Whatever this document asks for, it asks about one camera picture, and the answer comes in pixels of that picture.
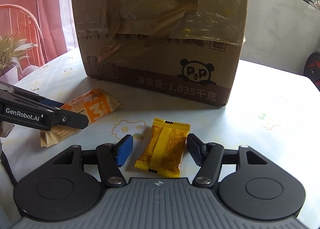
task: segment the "table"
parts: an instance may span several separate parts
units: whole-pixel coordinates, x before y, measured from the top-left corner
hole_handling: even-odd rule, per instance
[[[124,177],[159,177],[134,167],[151,137],[155,117],[191,124],[191,133],[203,142],[217,142],[228,149],[247,144],[295,176],[304,185],[306,202],[298,216],[311,229],[320,226],[320,152],[318,116],[320,93],[306,77],[240,60],[230,99],[225,107],[214,107],[182,98],[132,88],[87,77],[79,49],[50,61],[16,84],[42,96],[66,103],[94,87],[101,87],[121,102],[121,108],[85,130],[49,148],[41,148],[39,131],[16,126],[2,139],[17,180],[70,145],[95,149],[116,143],[125,133],[136,133],[137,125],[148,129],[134,140],[132,154],[121,168]],[[97,168],[87,172],[99,178]],[[181,177],[192,181],[199,167],[185,152]],[[235,170],[223,166],[220,178]],[[12,198],[12,186],[0,165],[0,204],[11,222],[19,218]]]

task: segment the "panda logo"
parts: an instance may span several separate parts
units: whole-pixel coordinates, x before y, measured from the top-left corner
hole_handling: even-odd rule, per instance
[[[199,61],[188,61],[187,59],[182,59],[180,61],[182,65],[182,74],[178,74],[177,77],[182,78],[184,81],[198,82],[202,85],[214,84],[215,82],[211,81],[211,72],[214,71],[213,64],[204,64]]]

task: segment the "brown cardboard box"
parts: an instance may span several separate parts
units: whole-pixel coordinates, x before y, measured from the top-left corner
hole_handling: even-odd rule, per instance
[[[72,0],[87,75],[224,106],[247,0]]]

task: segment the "marble wall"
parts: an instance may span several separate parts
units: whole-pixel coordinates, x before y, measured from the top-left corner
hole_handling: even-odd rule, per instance
[[[303,74],[320,40],[320,11],[302,0],[248,0],[240,59]]]

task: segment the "orange and beige wrapper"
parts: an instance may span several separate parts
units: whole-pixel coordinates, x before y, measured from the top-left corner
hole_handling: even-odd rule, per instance
[[[62,109],[86,115],[89,124],[113,112],[120,103],[102,89],[95,88],[84,95],[64,104]],[[40,131],[41,147],[50,147],[77,133],[79,129],[63,125],[53,126],[50,131]]]
[[[151,141],[134,166],[146,171],[155,170],[168,177],[179,177],[181,157],[189,130],[190,124],[165,122],[155,118]]]

